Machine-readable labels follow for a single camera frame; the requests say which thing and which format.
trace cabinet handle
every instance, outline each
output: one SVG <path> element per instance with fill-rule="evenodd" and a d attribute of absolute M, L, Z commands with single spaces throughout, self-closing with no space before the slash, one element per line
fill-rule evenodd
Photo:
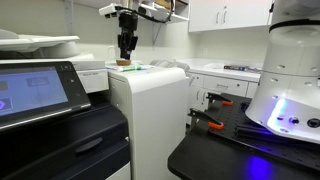
<path fill-rule="evenodd" d="M 226 15 L 227 15 L 227 11 L 224 12 L 224 15 L 223 15 L 223 23 L 226 22 Z"/>
<path fill-rule="evenodd" d="M 206 96 L 206 92 L 203 93 L 203 96 L 202 96 L 202 101 L 204 102 L 204 98 Z"/>
<path fill-rule="evenodd" d="M 199 90 L 197 91 L 197 100 L 199 99 Z"/>
<path fill-rule="evenodd" d="M 221 85 L 221 84 L 217 84 L 217 87 L 224 87 L 224 88 L 228 88 L 229 86 L 225 86 L 225 85 Z"/>
<path fill-rule="evenodd" d="M 219 15 L 220 15 L 220 12 L 217 13 L 217 16 L 216 16 L 216 24 L 218 24 L 218 19 L 219 19 Z"/>

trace robotic arm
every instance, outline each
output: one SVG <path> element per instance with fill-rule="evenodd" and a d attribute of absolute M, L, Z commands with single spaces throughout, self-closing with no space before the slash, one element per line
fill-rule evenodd
<path fill-rule="evenodd" d="M 276 0 L 258 89 L 246 115 L 274 134 L 320 144 L 320 0 Z"/>
<path fill-rule="evenodd" d="M 118 35 L 118 47 L 120 48 L 120 58 L 130 60 L 131 52 L 135 50 L 138 37 L 134 36 L 137 30 L 138 16 L 156 23 L 166 23 L 170 21 L 173 13 L 173 0 L 171 0 L 171 11 L 165 20 L 158 20 L 146 15 L 146 10 L 139 7 L 138 11 L 132 9 L 133 0 L 122 0 L 122 4 L 110 4 L 99 10 L 101 16 L 106 18 L 116 17 L 119 14 L 119 27 L 121 34 Z"/>

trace touchscreen display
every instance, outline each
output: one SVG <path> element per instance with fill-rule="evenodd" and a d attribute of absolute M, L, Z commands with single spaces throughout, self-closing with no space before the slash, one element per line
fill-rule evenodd
<path fill-rule="evenodd" d="M 0 70 L 0 116 L 67 101 L 55 67 Z"/>

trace printer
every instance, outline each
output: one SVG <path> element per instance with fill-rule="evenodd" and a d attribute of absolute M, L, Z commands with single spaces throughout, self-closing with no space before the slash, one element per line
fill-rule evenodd
<path fill-rule="evenodd" d="M 127 119 L 78 39 L 0 30 L 0 179 L 130 179 Z"/>

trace lab table surface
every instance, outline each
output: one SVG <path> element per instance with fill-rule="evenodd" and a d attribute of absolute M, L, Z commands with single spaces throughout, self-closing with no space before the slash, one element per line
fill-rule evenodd
<path fill-rule="evenodd" d="M 209 135 L 204 121 L 199 121 L 169 156 L 168 169 L 186 180 L 320 179 L 320 172 L 280 162 Z"/>

